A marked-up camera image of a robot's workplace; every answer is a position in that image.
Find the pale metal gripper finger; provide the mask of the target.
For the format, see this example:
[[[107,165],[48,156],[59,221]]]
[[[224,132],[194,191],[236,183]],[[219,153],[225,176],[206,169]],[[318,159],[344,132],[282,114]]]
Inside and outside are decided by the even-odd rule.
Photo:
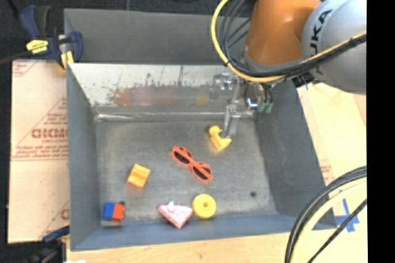
[[[238,123],[240,120],[240,112],[237,110],[237,107],[232,107],[231,110],[231,135],[234,136],[237,133]]]
[[[232,106],[227,106],[225,109],[223,120],[223,136],[227,136],[229,134],[232,110]]]

